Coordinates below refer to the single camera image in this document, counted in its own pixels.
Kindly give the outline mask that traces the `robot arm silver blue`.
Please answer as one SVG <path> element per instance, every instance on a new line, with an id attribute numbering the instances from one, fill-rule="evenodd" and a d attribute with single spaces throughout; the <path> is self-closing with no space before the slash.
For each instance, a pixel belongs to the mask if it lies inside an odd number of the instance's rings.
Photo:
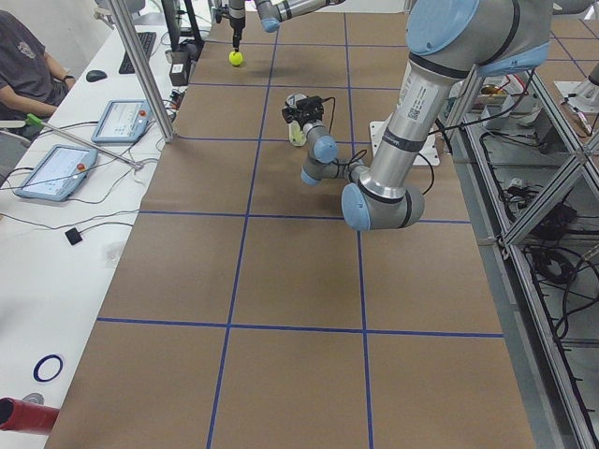
<path id="1" fill-rule="evenodd" d="M 549 50 L 549 1 L 418 1 L 407 23 L 408 64 L 396 109 L 370 166 L 341 161 L 332 138 L 312 143 L 301 178 L 344 179 L 342 212 L 355 230 L 404 228 L 424 211 L 406 184 L 448 94 L 472 69 L 498 76 L 533 69 Z"/>
<path id="2" fill-rule="evenodd" d="M 342 3 L 343 0 L 284 0 L 277 4 L 269 0 L 254 1 L 259 22 L 266 33 L 277 31 L 282 22 Z M 246 24 L 246 2 L 228 1 L 226 12 L 233 30 L 232 48 L 235 52 L 239 52 Z"/>

